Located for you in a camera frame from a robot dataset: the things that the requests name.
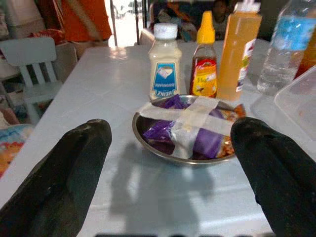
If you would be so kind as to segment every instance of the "yellow cap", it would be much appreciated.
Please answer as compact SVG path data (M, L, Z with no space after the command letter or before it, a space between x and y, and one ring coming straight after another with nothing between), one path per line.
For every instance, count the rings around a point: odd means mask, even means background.
M214 43L215 30L213 28L212 11L205 11L202 24L197 32L197 43Z

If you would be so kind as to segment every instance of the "white table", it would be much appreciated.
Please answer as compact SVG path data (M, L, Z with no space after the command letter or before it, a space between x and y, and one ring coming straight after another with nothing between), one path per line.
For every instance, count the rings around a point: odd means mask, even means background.
M223 43L215 43L221 55ZM183 43L181 65L187 88L196 45ZM268 49L256 42L249 78L254 81ZM148 101L149 47L93 48L44 114L20 154L0 179L0 206L62 135L89 119L105 119L113 141L80 237L106 234L255 235L270 232L261 207L234 158L211 167L173 166L145 150L132 132L135 111ZM291 136L315 158L315 142L289 121L247 80L240 101L249 116Z

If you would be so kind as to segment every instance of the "metal bowl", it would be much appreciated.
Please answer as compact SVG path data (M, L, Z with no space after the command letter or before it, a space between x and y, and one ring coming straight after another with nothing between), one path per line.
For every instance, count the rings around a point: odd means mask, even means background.
M180 95L181 101L192 104L196 100L196 96L193 95ZM166 98L163 99L156 99L152 101L152 104L155 106L161 105ZM217 105L218 109L224 109L224 110L231 110L233 111L233 107L220 101ZM201 155L193 154L193 157L199 156L199 159L181 159L172 156L174 150L174 145L167 144L167 143L161 143L157 142L155 144L149 144L146 142L146 140L143 138L143 134L145 131L147 131L150 127L152 127L157 120L151 119L151 118L145 118L140 116L139 113L135 113L133 118L133 131L138 141L140 141L143 146L151 151L152 153L158 155L160 158L163 158L167 161L170 161L175 164L186 164L186 165L214 165L218 164L220 162L227 161L230 158L233 158L235 155L229 155L222 158L215 158L215 159L201 159Z

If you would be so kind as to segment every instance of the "plastic chair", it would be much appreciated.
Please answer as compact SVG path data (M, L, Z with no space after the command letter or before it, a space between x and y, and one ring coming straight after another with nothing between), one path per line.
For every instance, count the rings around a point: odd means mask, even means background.
M25 83L23 99L31 123L36 125L41 117L37 103L53 99L62 86L51 63L56 59L54 40L51 37L12 39L0 42L0 48L8 63L20 68ZM40 63L45 63L48 82L44 79ZM33 67L38 84L33 84L27 65Z

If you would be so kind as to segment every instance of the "plastic water bottle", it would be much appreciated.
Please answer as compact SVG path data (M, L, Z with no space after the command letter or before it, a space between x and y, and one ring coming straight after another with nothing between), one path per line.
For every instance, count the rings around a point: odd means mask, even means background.
M282 9L257 88L275 95L290 84L316 24L316 0L290 0Z

